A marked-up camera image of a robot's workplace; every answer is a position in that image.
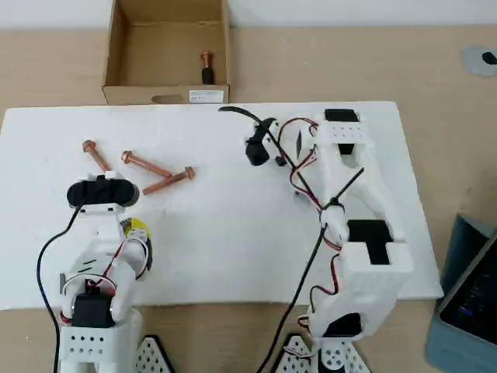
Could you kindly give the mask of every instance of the wooden table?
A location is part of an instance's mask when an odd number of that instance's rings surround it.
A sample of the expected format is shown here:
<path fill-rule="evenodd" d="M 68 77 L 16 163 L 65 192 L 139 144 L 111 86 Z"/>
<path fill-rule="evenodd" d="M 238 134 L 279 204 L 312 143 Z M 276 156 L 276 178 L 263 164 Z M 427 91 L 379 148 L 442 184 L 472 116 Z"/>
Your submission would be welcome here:
<path fill-rule="evenodd" d="M 397 102 L 441 268 L 458 211 L 497 224 L 497 78 L 471 76 L 460 63 L 467 45 L 495 49 L 495 35 L 497 26 L 233 30 L 231 101 Z M 105 44 L 104 31 L 1 32 L 0 108 L 105 104 Z M 251 372 L 283 306 L 141 311 L 177 372 Z M 371 370 L 435 371 L 423 356 L 432 311 L 433 302 L 399 302 L 358 343 Z M 0 329 L 3 370 L 49 371 L 54 335 L 45 311 L 0 312 Z"/>

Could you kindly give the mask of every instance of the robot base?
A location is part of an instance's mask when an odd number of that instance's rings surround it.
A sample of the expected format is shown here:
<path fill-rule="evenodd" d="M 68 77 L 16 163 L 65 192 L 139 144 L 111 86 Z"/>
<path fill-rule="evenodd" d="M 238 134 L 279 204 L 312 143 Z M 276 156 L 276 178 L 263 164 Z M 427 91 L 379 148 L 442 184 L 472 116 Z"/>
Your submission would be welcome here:
<path fill-rule="evenodd" d="M 61 327 L 61 373 L 134 373 L 143 319 L 136 309 L 111 328 Z"/>
<path fill-rule="evenodd" d="M 146 336 L 138 348 L 136 373 L 174 373 L 161 342 L 156 336 Z"/>
<path fill-rule="evenodd" d="M 290 334 L 284 346 L 296 350 L 299 354 L 310 353 L 304 340 L 298 334 Z M 325 343 L 320 353 L 310 359 L 298 358 L 282 350 L 271 372 L 330 373 L 334 371 L 340 373 L 370 373 L 369 368 L 350 342 Z"/>

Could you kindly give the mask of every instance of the white wall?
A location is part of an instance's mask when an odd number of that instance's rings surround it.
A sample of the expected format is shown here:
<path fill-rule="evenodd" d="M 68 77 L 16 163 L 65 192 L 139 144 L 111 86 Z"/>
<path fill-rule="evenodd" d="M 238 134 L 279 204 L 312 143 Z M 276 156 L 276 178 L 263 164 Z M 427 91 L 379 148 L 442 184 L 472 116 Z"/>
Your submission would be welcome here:
<path fill-rule="evenodd" d="M 497 23 L 497 0 L 228 1 L 235 26 Z M 110 3 L 110 0 L 0 0 L 0 28 L 106 27 Z"/>

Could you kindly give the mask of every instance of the mounting hole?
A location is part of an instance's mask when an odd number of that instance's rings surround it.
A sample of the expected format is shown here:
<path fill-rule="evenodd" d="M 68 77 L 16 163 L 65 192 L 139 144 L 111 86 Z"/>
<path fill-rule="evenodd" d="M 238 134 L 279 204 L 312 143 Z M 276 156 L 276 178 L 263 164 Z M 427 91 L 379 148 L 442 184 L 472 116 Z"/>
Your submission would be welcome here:
<path fill-rule="evenodd" d="M 481 55 L 481 59 L 487 64 L 497 64 L 497 57 L 492 52 L 485 52 Z"/>

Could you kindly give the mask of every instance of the box label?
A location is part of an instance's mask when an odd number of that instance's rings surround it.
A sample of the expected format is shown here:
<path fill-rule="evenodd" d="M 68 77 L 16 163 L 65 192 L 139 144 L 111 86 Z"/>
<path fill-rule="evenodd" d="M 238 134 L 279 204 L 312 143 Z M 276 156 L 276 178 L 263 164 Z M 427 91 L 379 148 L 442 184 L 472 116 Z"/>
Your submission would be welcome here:
<path fill-rule="evenodd" d="M 190 103 L 223 103 L 224 91 L 208 90 L 208 91 L 189 91 Z"/>

